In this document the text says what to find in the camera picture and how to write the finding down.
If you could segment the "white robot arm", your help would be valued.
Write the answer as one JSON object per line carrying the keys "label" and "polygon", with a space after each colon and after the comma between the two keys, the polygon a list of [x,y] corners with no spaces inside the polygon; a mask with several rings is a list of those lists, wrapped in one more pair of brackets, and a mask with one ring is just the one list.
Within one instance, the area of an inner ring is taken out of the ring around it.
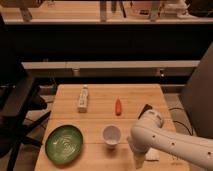
{"label": "white robot arm", "polygon": [[134,122],[127,137],[134,155],[145,155],[150,148],[177,156],[213,171],[213,140],[163,129],[162,115],[147,110]]}

